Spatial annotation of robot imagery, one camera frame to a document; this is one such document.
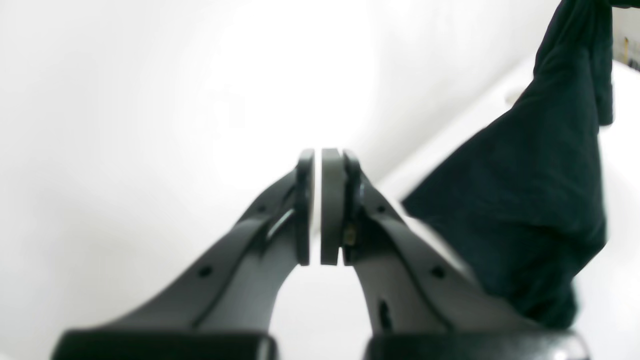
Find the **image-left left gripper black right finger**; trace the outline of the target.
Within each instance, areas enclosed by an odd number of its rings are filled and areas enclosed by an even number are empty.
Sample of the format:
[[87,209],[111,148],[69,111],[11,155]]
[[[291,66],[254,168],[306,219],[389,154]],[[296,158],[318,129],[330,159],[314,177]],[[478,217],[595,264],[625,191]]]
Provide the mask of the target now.
[[588,360],[585,342],[487,295],[416,234],[354,153],[321,152],[320,262],[358,276],[373,335],[366,360]]

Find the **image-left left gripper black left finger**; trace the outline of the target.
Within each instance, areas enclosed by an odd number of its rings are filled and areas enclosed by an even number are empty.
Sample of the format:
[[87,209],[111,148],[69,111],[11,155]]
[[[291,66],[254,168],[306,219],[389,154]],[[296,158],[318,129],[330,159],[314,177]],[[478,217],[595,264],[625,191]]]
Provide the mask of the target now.
[[168,287],[130,313],[69,330],[55,360],[278,360],[279,290],[310,262],[314,151],[254,200]]

